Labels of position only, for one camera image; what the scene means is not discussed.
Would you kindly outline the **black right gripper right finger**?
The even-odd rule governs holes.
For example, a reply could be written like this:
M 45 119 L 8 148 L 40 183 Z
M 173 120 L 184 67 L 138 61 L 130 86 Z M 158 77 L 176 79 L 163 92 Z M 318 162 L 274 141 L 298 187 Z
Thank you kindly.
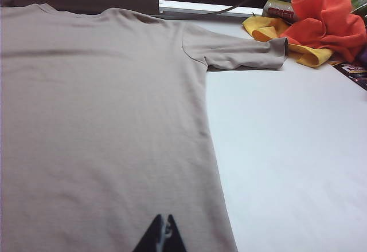
M 165 228 L 165 251 L 187 252 L 174 217 L 171 214 L 167 218 Z

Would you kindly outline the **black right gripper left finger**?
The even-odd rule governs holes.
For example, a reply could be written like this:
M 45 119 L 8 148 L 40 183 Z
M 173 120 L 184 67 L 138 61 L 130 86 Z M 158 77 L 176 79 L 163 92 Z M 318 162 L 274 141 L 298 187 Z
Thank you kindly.
M 162 229 L 164 225 L 165 223 L 162 215 L 157 215 L 135 246 L 134 252 L 157 251 L 157 246 L 161 245 Z

